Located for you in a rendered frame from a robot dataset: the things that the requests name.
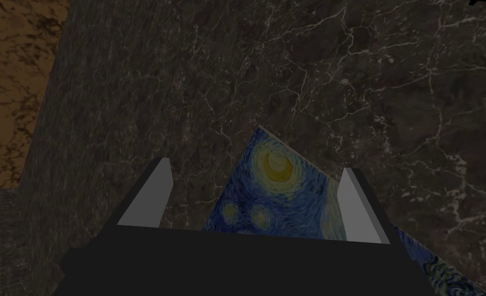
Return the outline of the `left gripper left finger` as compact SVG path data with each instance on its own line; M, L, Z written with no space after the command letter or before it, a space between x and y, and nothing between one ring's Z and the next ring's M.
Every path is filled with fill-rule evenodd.
M105 229L115 226L158 228L173 188L170 159L155 158L121 200Z

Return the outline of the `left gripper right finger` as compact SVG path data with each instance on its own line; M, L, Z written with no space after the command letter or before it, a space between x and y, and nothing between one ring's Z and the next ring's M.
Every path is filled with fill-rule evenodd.
M343 169L338 202L348 241L369 244L396 242L395 229L360 169Z

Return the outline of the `blue swirl painting book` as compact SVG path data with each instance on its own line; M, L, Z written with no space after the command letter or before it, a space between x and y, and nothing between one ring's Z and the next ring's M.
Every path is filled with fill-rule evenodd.
M486 296L392 222L394 244L348 241L339 182L258 128L203 230L290 240L221 247L212 296Z

